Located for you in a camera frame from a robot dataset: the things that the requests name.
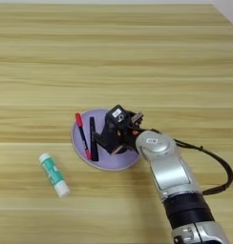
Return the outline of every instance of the wooden table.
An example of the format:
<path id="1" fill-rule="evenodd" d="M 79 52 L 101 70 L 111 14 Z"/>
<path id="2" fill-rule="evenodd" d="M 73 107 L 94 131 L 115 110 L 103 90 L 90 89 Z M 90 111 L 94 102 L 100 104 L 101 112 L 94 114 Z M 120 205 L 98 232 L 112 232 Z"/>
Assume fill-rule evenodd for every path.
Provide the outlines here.
<path id="1" fill-rule="evenodd" d="M 147 162 L 101 172 L 72 147 L 75 111 L 118 103 L 233 167 L 232 25 L 209 5 L 0 5 L 0 244 L 172 242 Z M 211 158 L 182 155 L 203 189 L 225 181 Z M 206 200 L 233 243 L 233 186 Z"/>

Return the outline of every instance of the purple plate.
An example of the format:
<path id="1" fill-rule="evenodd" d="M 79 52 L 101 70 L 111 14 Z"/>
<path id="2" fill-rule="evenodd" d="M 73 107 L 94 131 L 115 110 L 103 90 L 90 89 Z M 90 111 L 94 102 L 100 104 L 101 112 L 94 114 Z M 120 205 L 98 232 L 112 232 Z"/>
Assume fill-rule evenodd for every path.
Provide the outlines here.
<path id="1" fill-rule="evenodd" d="M 87 140 L 88 147 L 90 149 L 90 117 L 95 118 L 95 130 L 98 133 L 103 131 L 105 125 L 105 114 L 108 110 L 91 110 L 83 113 L 83 131 Z M 98 158 L 99 161 L 94 162 L 86 158 L 86 153 L 84 151 L 83 142 L 81 135 L 76 123 L 74 123 L 72 128 L 72 142 L 74 145 L 75 151 L 79 156 L 91 166 L 94 166 L 98 169 L 104 171 L 121 171 L 131 167 L 136 164 L 139 159 L 139 155 L 135 151 L 127 151 L 123 154 L 110 155 L 103 148 L 97 145 L 98 148 Z"/>

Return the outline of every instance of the white glue stick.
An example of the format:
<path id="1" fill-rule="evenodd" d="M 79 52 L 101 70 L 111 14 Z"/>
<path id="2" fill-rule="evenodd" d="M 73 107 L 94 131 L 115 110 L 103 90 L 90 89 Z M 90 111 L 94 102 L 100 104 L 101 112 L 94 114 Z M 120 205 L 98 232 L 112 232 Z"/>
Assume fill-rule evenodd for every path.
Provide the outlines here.
<path id="1" fill-rule="evenodd" d="M 48 153 L 43 153 L 39 157 L 39 161 L 46 171 L 50 181 L 53 184 L 55 191 L 57 192 L 59 197 L 64 197 L 70 193 L 70 189 L 67 186 L 61 172 L 55 166 L 51 156 Z"/>

